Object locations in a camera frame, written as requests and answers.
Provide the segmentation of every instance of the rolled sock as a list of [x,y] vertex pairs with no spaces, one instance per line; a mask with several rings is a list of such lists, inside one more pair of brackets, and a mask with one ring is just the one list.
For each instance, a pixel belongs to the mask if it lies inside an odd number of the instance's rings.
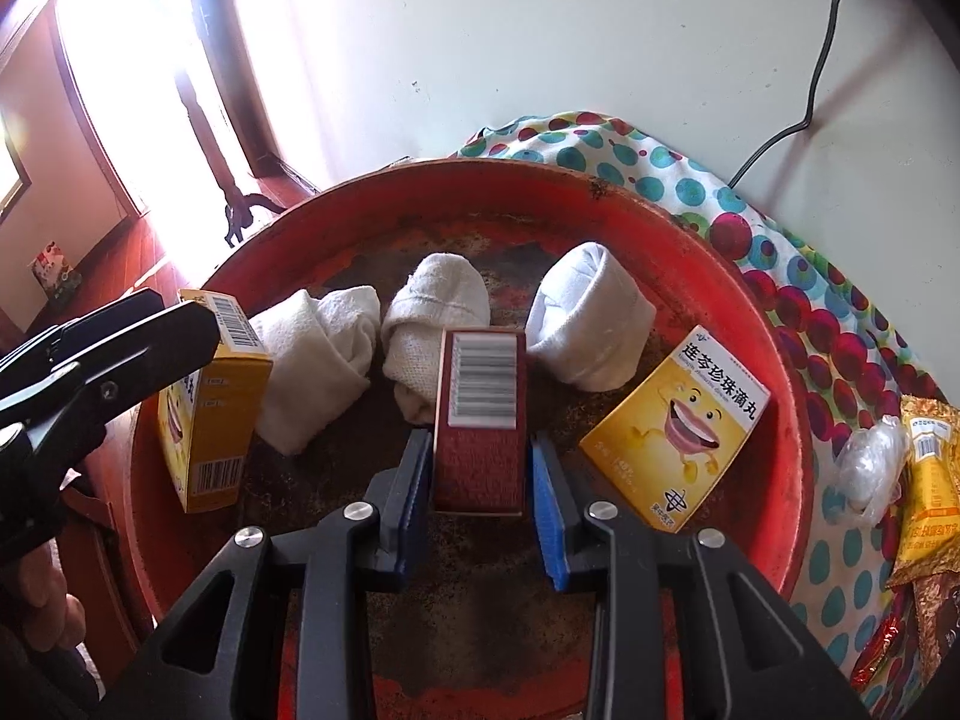
[[403,417],[429,424],[437,408],[440,340],[445,327],[489,327],[483,276],[457,254],[431,254],[416,266],[387,309],[383,375],[395,382]]
[[527,354],[565,384],[617,389],[637,372],[656,308],[600,244],[582,244],[547,271],[527,319]]
[[321,300],[300,290],[251,325],[274,359],[256,432],[277,452],[296,455],[370,386],[380,301],[373,287]]

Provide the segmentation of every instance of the finger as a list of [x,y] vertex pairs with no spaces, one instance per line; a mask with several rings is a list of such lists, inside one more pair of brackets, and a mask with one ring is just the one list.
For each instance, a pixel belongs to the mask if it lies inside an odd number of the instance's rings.
[[49,541],[21,557],[17,570],[17,590],[32,607],[40,608],[47,604],[54,571]]
[[23,621],[23,637],[27,644],[42,653],[53,649],[66,625],[66,577],[54,571],[53,580],[46,605]]
[[86,636],[86,612],[80,599],[73,595],[66,597],[66,620],[64,632],[56,640],[56,646],[64,649],[76,647]]

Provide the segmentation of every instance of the white wall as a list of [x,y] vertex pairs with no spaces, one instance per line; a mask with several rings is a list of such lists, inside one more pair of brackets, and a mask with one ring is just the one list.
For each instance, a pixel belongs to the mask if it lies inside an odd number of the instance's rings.
[[0,112],[32,182],[0,221],[0,310],[21,329],[46,300],[35,255],[53,240],[75,265],[123,218],[64,92],[51,18],[48,6],[0,74]]
[[[257,40],[279,52],[274,93],[290,79],[284,117],[310,130],[298,141],[308,148],[288,155],[306,175],[339,181],[405,155],[450,153],[485,124],[584,108],[623,117],[728,178],[803,114],[829,0],[243,6],[245,28],[258,8],[272,14]],[[299,45],[267,32],[288,6]],[[306,80],[295,77],[296,55],[315,68]],[[820,100],[819,129],[771,151],[742,194],[845,271],[960,399],[960,74],[911,1],[844,0]]]

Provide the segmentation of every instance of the barcode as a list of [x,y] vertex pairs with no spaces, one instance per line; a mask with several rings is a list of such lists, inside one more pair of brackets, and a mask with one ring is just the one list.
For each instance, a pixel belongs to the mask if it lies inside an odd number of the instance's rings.
[[450,373],[450,427],[517,427],[517,336],[455,333]]
[[256,349],[264,351],[260,338],[253,332],[253,327],[247,322],[239,306],[232,300],[221,298],[219,295],[210,295],[213,300],[213,312],[217,314],[220,324],[227,331],[229,341],[227,345],[234,351]]
[[227,490],[240,481],[243,456],[200,463],[193,474],[193,494],[214,493]]
[[937,453],[937,437],[936,436],[920,436],[914,442],[914,449],[917,453],[917,460],[922,460],[925,457],[930,455],[938,456]]

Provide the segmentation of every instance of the human hand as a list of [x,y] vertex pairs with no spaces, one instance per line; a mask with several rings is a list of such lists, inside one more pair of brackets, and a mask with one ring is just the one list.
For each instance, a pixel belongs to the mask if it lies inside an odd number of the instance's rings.
[[3,585],[26,602],[23,637],[38,652],[55,646],[76,647],[86,635],[80,601],[67,593],[64,572],[54,565],[50,542],[21,557],[16,569],[5,572]]

